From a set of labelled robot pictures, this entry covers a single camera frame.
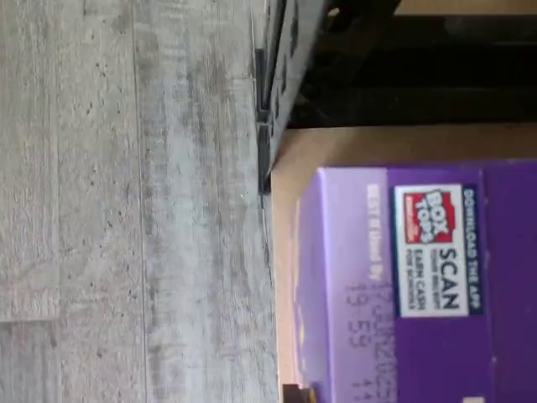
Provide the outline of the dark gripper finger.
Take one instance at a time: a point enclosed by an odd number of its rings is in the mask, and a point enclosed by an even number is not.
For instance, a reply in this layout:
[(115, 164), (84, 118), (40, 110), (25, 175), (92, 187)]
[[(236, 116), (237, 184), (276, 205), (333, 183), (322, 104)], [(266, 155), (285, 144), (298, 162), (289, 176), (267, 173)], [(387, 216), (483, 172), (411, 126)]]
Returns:
[(284, 403), (315, 403), (315, 390), (297, 384), (282, 384)]

